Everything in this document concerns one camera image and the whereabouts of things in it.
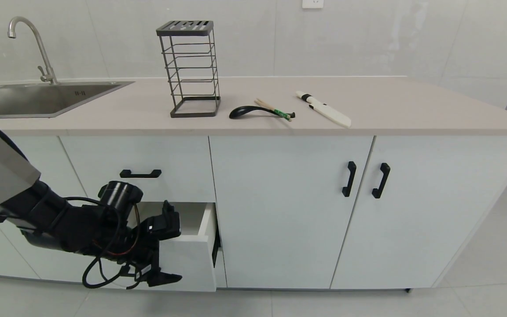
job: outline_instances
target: metal wire rack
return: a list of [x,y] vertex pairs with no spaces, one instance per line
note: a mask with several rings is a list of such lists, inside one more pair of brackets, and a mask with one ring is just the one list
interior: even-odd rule
[[[173,99],[172,118],[213,117],[217,114],[220,88],[213,27],[212,21],[170,21],[156,30]],[[190,37],[199,38],[192,41]],[[181,39],[188,40],[175,43]],[[179,111],[185,103],[213,110]]]

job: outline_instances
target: faucet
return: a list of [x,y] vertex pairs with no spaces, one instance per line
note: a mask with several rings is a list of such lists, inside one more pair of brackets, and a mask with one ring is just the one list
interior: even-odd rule
[[42,66],[38,66],[38,70],[42,73],[40,80],[43,82],[50,81],[51,85],[57,85],[58,80],[56,80],[56,74],[54,74],[54,68],[50,65],[50,61],[48,60],[48,55],[46,54],[46,50],[44,48],[44,44],[42,44],[42,38],[40,38],[40,33],[34,26],[34,24],[29,21],[27,18],[23,18],[22,16],[15,16],[9,22],[9,29],[7,30],[8,38],[16,38],[15,27],[19,22],[23,22],[27,26],[30,27],[30,30],[33,31],[34,37],[37,39],[38,49],[40,50],[40,54],[42,55],[42,60],[44,61],[44,66],[46,67],[46,74],[42,69]]

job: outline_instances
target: stainless steel sink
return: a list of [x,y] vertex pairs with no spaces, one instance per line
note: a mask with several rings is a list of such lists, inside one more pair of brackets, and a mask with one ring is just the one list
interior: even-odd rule
[[123,81],[3,85],[0,86],[0,118],[56,117],[132,83]]

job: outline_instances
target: knife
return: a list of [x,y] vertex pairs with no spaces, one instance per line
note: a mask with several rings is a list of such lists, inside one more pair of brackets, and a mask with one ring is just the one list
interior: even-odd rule
[[316,98],[312,97],[312,95],[306,94],[304,92],[296,92],[296,96],[305,102],[308,102],[308,106],[312,110],[315,110],[336,124],[344,126],[346,128],[350,128],[352,126],[352,120],[348,116],[342,114],[342,112],[337,111],[325,103],[319,102],[316,100]]

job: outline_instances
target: cabinet handle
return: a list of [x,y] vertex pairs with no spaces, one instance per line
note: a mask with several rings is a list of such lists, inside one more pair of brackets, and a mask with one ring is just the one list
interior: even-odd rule
[[350,193],[352,193],[353,179],[356,178],[356,170],[357,170],[356,163],[354,161],[350,161],[348,163],[348,169],[349,169],[348,185],[342,188],[342,193],[344,194],[344,197],[349,197]]
[[373,197],[379,199],[382,195],[383,189],[385,189],[386,179],[389,178],[390,166],[387,163],[381,164],[382,180],[378,188],[373,188]]
[[161,170],[153,170],[150,174],[133,174],[131,170],[122,170],[119,176],[121,178],[158,178],[161,174]]

